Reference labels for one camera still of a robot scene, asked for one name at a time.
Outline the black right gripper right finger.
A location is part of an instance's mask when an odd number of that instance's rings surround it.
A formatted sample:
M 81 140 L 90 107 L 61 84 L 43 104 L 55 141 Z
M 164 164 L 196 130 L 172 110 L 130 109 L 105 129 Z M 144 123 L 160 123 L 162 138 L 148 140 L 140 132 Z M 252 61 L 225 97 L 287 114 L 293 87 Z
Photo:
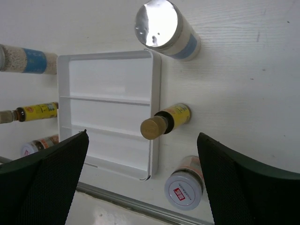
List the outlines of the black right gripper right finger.
M 298 225 L 300 175 L 200 133 L 197 149 L 216 225 Z

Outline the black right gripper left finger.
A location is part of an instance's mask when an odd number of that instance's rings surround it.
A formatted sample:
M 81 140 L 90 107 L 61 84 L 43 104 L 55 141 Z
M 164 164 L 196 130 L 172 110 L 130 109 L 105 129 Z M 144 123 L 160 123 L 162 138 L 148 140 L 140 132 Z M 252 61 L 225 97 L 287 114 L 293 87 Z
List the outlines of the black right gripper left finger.
M 2 225 L 63 225 L 89 146 L 86 131 L 0 166 Z

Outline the white-lid spice jar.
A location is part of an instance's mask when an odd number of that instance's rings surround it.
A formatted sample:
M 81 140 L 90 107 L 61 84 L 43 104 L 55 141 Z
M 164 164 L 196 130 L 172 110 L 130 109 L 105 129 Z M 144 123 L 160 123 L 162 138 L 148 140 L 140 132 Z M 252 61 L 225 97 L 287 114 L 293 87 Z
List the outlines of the white-lid spice jar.
M 172 206 L 187 211 L 199 205 L 204 189 L 199 157 L 187 156 L 166 180 L 164 192 Z
M 58 134 L 33 140 L 31 142 L 27 142 L 21 147 L 21 157 L 47 149 L 58 143 L 59 143 Z

